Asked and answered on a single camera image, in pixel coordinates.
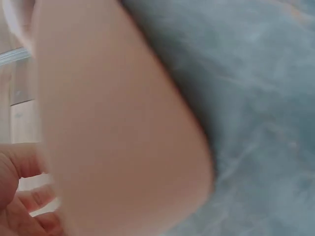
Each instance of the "gray blanket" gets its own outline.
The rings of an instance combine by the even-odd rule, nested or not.
[[[123,4],[215,153],[215,194],[165,235],[314,235],[315,1]]]

